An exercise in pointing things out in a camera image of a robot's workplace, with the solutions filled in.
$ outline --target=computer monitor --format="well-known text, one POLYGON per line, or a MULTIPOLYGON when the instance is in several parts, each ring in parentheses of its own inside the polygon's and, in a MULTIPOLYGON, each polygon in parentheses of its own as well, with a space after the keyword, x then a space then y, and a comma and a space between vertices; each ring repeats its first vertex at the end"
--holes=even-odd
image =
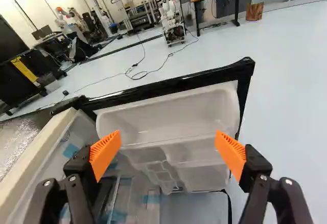
POLYGON ((42 27, 41 31, 43 32, 44 36, 48 36, 53 33, 49 25, 42 27))
POLYGON ((32 35, 34 36, 35 40, 39 40, 42 38, 42 31, 41 30, 36 30, 32 32, 32 35))
POLYGON ((52 34, 52 30, 49 25, 43 26, 41 29, 32 32, 35 40, 45 38, 46 36, 52 34))

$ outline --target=black cable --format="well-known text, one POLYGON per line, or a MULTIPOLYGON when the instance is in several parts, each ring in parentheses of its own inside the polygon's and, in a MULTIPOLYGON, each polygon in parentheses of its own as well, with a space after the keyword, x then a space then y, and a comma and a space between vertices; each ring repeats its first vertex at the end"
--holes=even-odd
POLYGON ((211 14, 213 15, 214 18, 217 18, 217 2, 216 2, 216 0, 212 0, 211 1, 211 14), (216 16, 214 16, 214 12, 213 12, 213 4, 214 4, 214 1, 216 3, 216 16))
POLYGON ((161 70, 162 68, 163 68, 163 66, 166 64, 166 62, 168 61, 168 59, 169 59, 169 57, 172 57, 174 54, 176 54, 176 53, 178 53, 179 51, 182 51, 183 49, 185 49, 186 47, 188 47, 189 45, 191 45, 191 44, 193 44, 193 43, 195 43, 195 42, 197 42, 199 39, 197 38, 197 37, 195 37, 189 30, 187 30, 196 40, 195 41, 192 41, 192 42, 190 42, 189 44, 187 44, 187 45, 185 45, 183 48, 181 48, 181 49, 179 49, 179 50, 177 50, 177 51, 175 51, 175 52, 172 52, 172 53, 170 53, 170 54, 168 54, 167 55, 167 57, 166 57, 166 59, 164 60, 164 62, 162 63, 162 65, 158 68, 158 69, 155 69, 155 70, 153 70, 153 71, 141 71, 141 72, 138 72, 138 73, 136 73, 136 74, 134 74, 133 76, 128 76, 127 74, 129 74, 130 72, 131 72, 131 70, 129 71, 127 71, 126 73, 125 73, 125 76, 126 77, 128 77, 129 79, 131 79, 131 80, 140 80, 140 79, 142 79, 142 78, 144 78, 144 77, 146 77, 147 75, 149 75, 150 73, 153 73, 153 72, 157 72, 157 71, 159 71, 159 70, 161 70))
POLYGON ((66 97, 66 96, 64 95, 64 96, 62 97, 62 99, 61 99, 59 102, 56 102, 56 103, 50 103, 50 104, 47 104, 47 105, 41 106, 41 107, 37 108, 36 110, 34 110, 33 112, 35 112, 35 111, 37 111, 37 110, 41 110, 43 107, 46 107, 46 106, 50 106, 50 105, 58 104, 58 103, 60 103, 61 101, 63 101, 63 99, 64 99, 65 97, 66 97))
MULTIPOLYGON (((168 54, 167 55, 167 57, 166 57, 166 59, 164 60, 164 62, 162 63, 162 65, 158 68, 158 69, 155 69, 155 70, 153 70, 153 71, 141 71, 141 72, 138 72, 138 73, 136 73, 136 74, 134 74, 133 76, 128 76, 128 74, 134 69, 134 67, 136 67, 138 64, 140 64, 144 59, 145 59, 145 56, 146 56, 146 53, 145 53, 145 49, 144 49, 144 46, 143 46, 143 43, 141 43, 142 44, 142 48, 143 48, 143 51, 144 51, 144 55, 143 55, 143 58, 139 61, 139 62, 137 62, 136 64, 134 64, 134 65, 132 65, 125 73, 118 73, 118 74, 116 74, 116 75, 113 75, 113 76, 110 76, 110 77, 106 77, 106 78, 103 78, 103 79, 101 79, 101 80, 99 80, 99 81, 96 81, 96 82, 93 82, 93 83, 89 83, 88 85, 86 85, 86 86, 84 86, 84 87, 81 87, 81 88, 79 88, 78 90, 75 90, 74 92, 72 92, 72 93, 70 93, 70 94, 74 94, 74 93, 76 93, 76 92, 78 92, 78 91, 80 91, 80 90, 82 90, 82 89, 84 89, 84 88, 86 88, 86 87, 88 87, 88 86, 91 86, 91 85, 94 85, 94 84, 97 84, 97 83, 99 83, 99 82, 102 82, 102 81, 104 81, 104 80, 106 80, 106 79, 110 79, 110 78, 114 78, 114 77, 117 77, 117 76, 119 76, 119 75, 125 75, 126 77, 128 77, 129 79, 131 79, 131 80, 140 80, 140 79, 142 79, 142 78, 144 78, 144 77, 146 77, 147 75, 149 75, 150 73, 153 73, 153 72, 157 72, 157 71, 159 71, 159 70, 161 70, 162 68, 163 68, 163 66, 166 64, 166 62, 168 61, 168 59, 170 58, 170 57, 172 57, 174 54, 176 54, 176 53, 178 53, 178 52, 180 52, 180 51, 182 51, 183 49, 185 49, 186 47, 188 47, 189 45, 191 45, 191 44, 193 44, 193 43, 195 43, 195 42, 197 42, 199 39, 197 38, 197 37, 195 37, 189 30, 187 30, 196 40, 195 41, 192 41, 192 42, 190 42, 189 44, 187 44, 187 45, 185 45, 183 48, 181 48, 181 49, 179 49, 179 50, 177 50, 177 51, 175 51, 175 52, 172 52, 172 53, 170 53, 170 54, 168 54), (139 75, 139 74, 142 74, 142 73, 144 73, 144 75, 142 75, 142 76, 140 76, 140 77, 138 77, 138 78, 135 78, 135 76, 137 76, 137 75, 139 75)), ((51 103, 51 104, 48 104, 48 105, 44 105, 44 106, 42 106, 42 107, 40 107, 40 108, 38 108, 38 109, 36 109, 36 110, 34 110, 34 111, 37 111, 37 110, 40 110, 40 109, 42 109, 43 107, 46 107, 46 106, 50 106, 50 105, 52 105, 52 104, 57 104, 57 103, 60 103, 63 99, 65 98, 65 96, 59 101, 59 102, 56 102, 56 103, 51 103)))
POLYGON ((84 87, 81 87, 81 88, 79 88, 78 90, 75 90, 75 91, 72 92, 71 94, 74 94, 74 93, 76 93, 76 92, 79 91, 79 90, 82 90, 82 89, 84 89, 84 88, 86 88, 86 87, 89 87, 89 86, 91 86, 91 85, 97 84, 97 83, 99 83, 99 82, 102 82, 102 81, 104 81, 104 80, 106 80, 106 79, 114 78, 114 77, 116 77, 116 76, 124 75, 124 74, 125 74, 125 73, 118 73, 118 74, 113 75, 113 76, 111 76, 111 77, 106 77, 106 78, 103 78, 103 79, 101 79, 101 80, 99 80, 99 81, 96 81, 96 82, 93 82, 93 83, 89 83, 88 85, 86 85, 86 86, 84 86, 84 87))

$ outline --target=cable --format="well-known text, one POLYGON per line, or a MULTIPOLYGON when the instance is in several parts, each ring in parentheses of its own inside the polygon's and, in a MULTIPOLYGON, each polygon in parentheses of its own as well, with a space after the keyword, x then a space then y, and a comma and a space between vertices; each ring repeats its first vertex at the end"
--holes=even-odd
POLYGON ((61 99, 59 102, 56 102, 56 103, 50 103, 50 104, 47 104, 47 105, 41 106, 41 107, 37 108, 36 110, 34 110, 33 112, 35 112, 35 111, 37 111, 37 110, 41 110, 43 107, 46 107, 46 106, 56 105, 56 104, 60 103, 61 101, 63 101, 63 99, 64 99, 65 97, 66 97, 66 96, 64 95, 64 96, 62 97, 62 99, 61 99))
MULTIPOLYGON (((97 83, 99 83, 99 82, 102 82, 102 81, 107 80, 107 79, 110 79, 110 78, 117 77, 117 76, 119 76, 119 75, 125 75, 126 77, 128 77, 128 78, 131 79, 131 80, 140 80, 140 79, 146 77, 147 75, 149 75, 150 73, 157 72, 157 71, 161 70, 161 69, 163 68, 163 66, 166 64, 166 62, 168 61, 168 59, 169 59, 170 57, 172 57, 172 56, 174 56, 174 54, 176 54, 176 53, 182 51, 183 49, 185 49, 185 48, 188 47, 189 45, 191 45, 191 44, 196 43, 197 41, 199 41, 199 38, 195 37, 195 36, 194 36, 194 35, 193 35, 189 30, 187 30, 187 31, 188 31, 188 32, 189 32, 189 33, 190 33, 190 34, 191 34, 191 35, 192 35, 196 40, 190 42, 190 43, 187 44, 187 45, 185 45, 183 48, 181 48, 181 49, 179 49, 179 50, 177 50, 177 51, 175 51, 175 52, 172 52, 172 53, 168 54, 167 57, 166 57, 166 59, 164 60, 164 62, 162 63, 162 65, 161 65, 158 69, 155 69, 155 70, 153 70, 153 71, 149 71, 149 72, 148 72, 148 71, 141 71, 141 72, 138 72, 138 73, 136 73, 136 74, 134 74, 134 75, 132 75, 132 76, 128 76, 128 74, 129 74, 129 73, 134 69, 134 67, 136 67, 138 64, 140 64, 140 63, 145 59, 146 52, 145 52, 145 49, 144 49, 143 43, 141 43, 141 44, 142 44, 142 47, 143 47, 143 51, 144 51, 144 56, 143 56, 143 58, 142 58, 139 62, 137 62, 137 63, 135 63, 134 65, 132 65, 132 66, 131 66, 131 67, 130 67, 126 72, 124 72, 124 73, 118 73, 118 74, 116 74, 116 75, 113 75, 113 76, 110 76, 110 77, 103 78, 103 79, 101 79, 101 80, 99 80, 99 81, 96 81, 96 82, 93 82, 93 83, 89 83, 88 85, 83 86, 83 87, 79 88, 78 90, 75 90, 74 92, 72 92, 72 93, 70 93, 70 94, 74 94, 74 93, 76 93, 76 92, 78 92, 78 91, 80 91, 80 90, 82 90, 82 89, 84 89, 84 88, 86 88, 86 87, 89 87, 89 86, 91 86, 91 85, 97 84, 97 83)), ((63 97, 59 102, 51 103, 51 104, 48 104, 48 105, 42 106, 42 107, 36 109, 35 111, 40 110, 40 109, 42 109, 43 107, 50 106, 50 105, 52 105, 52 104, 60 103, 61 101, 63 101, 64 98, 65 98, 65 96, 64 96, 64 97, 63 97)))
POLYGON ((101 80, 99 80, 99 81, 96 81, 96 82, 90 83, 90 84, 88 84, 88 85, 86 85, 86 86, 84 86, 84 87, 82 87, 82 88, 79 88, 78 90, 75 90, 75 91, 72 92, 71 94, 74 94, 74 93, 76 93, 76 92, 79 91, 79 90, 82 90, 82 89, 84 89, 84 88, 86 88, 86 87, 89 87, 89 86, 91 86, 91 85, 93 85, 93 84, 97 84, 97 83, 99 83, 99 82, 102 82, 102 81, 104 81, 104 80, 106 80, 106 79, 114 78, 114 77, 116 77, 116 76, 124 75, 124 74, 125 74, 125 73, 118 73, 118 74, 116 74, 116 75, 114 75, 114 76, 103 78, 103 79, 101 79, 101 80))
POLYGON ((211 1, 211 14, 213 15, 214 18, 217 18, 217 2, 216 2, 216 0, 212 0, 211 1), (214 16, 214 12, 213 12, 213 4, 214 4, 214 1, 216 3, 216 16, 214 16))
POLYGON ((170 54, 168 54, 167 55, 167 57, 166 57, 166 59, 164 60, 164 62, 162 63, 162 65, 158 68, 158 69, 155 69, 155 70, 153 70, 153 71, 141 71, 141 72, 138 72, 138 73, 136 73, 136 74, 134 74, 133 76, 128 76, 127 74, 129 74, 131 71, 129 71, 129 72, 126 72, 125 73, 125 76, 126 77, 128 77, 129 79, 131 79, 131 80, 140 80, 140 79, 142 79, 142 78, 144 78, 144 77, 146 77, 147 75, 149 75, 150 73, 153 73, 153 72, 157 72, 157 71, 159 71, 159 70, 161 70, 162 68, 163 68, 163 66, 166 64, 166 62, 168 61, 168 59, 170 58, 170 57, 172 57, 174 54, 176 54, 176 53, 178 53, 178 52, 180 52, 180 51, 182 51, 183 49, 185 49, 186 47, 188 47, 189 45, 191 45, 191 44, 193 44, 193 43, 195 43, 195 42, 197 42, 199 39, 197 38, 197 37, 195 37, 189 30, 187 30, 196 40, 195 41, 192 41, 192 42, 190 42, 189 44, 187 44, 187 45, 185 45, 183 48, 181 48, 181 49, 179 49, 179 50, 177 50, 177 51, 175 51, 175 52, 172 52, 172 53, 170 53, 170 54))
POLYGON ((39 51, 41 52, 45 52, 46 54, 50 55, 50 57, 53 59, 53 61, 55 62, 55 64, 58 67, 61 67, 60 61, 58 59, 56 59, 55 57, 53 57, 50 53, 48 53, 47 51, 43 50, 43 49, 39 49, 39 51))

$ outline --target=black frame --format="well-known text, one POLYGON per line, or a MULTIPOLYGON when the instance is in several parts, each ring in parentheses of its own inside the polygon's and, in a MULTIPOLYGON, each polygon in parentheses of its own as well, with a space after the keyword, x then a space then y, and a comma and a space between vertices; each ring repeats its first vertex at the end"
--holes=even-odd
POLYGON ((70 107, 74 107, 75 109, 83 110, 90 118, 95 121, 97 115, 94 113, 94 111, 98 109, 237 80, 237 94, 240 105, 240 125, 235 136, 237 139, 239 136, 254 66, 255 62, 250 57, 244 57, 243 59, 233 64, 220 68, 150 83, 113 94, 108 94, 96 98, 86 98, 85 96, 75 97, 55 105, 51 114, 55 115, 70 107))

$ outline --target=screw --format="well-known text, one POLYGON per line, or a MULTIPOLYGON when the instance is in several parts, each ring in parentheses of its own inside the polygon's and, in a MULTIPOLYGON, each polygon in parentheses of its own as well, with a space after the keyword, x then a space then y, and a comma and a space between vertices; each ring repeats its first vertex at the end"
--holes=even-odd
POLYGON ((267 177, 266 177, 265 175, 263 175, 263 174, 260 175, 260 179, 262 179, 262 180, 265 181, 265 182, 267 181, 267 177))
POLYGON ((293 182, 292 182, 291 180, 289 180, 289 179, 286 179, 285 182, 286 182, 286 184, 288 184, 288 185, 292 185, 292 184, 293 184, 293 182))
POLYGON ((46 186, 50 185, 50 183, 51 183, 51 181, 46 181, 43 183, 43 185, 46 187, 46 186))

